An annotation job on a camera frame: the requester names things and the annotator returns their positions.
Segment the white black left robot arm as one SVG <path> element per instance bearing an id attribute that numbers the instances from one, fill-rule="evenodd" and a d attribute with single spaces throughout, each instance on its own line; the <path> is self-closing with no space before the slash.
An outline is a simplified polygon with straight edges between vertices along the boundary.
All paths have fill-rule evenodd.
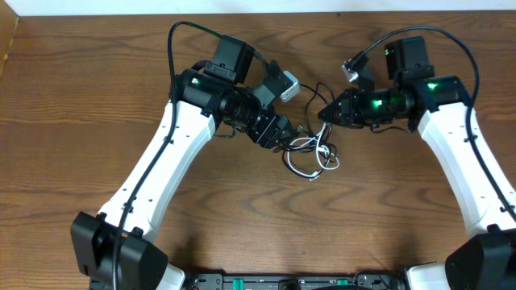
<path id="1" fill-rule="evenodd" d="M 252 46 L 223 35 L 211 60 L 173 75 L 160 126 L 129 177 L 96 215 L 79 213 L 71 237 L 80 272 L 92 289 L 182 289 L 188 275 L 156 246 L 164 214 L 200 150 L 221 124 L 273 148 L 296 134 L 274 109 L 300 91 L 298 79 L 263 61 L 257 85 L 244 81 Z"/>

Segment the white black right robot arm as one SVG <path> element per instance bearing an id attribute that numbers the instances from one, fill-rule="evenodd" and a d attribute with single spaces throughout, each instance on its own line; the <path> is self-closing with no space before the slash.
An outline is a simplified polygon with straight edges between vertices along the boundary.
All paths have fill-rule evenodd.
<path id="1" fill-rule="evenodd" d="M 404 269 L 394 289 L 513 289 L 515 287 L 515 191 L 485 141 L 474 96 L 457 76 L 435 75 L 422 36 L 385 45 L 393 87 L 362 81 L 365 53 L 343 70 L 346 89 L 319 118 L 347 128 L 374 130 L 407 120 L 435 154 L 460 207 L 468 241 L 443 262 Z"/>

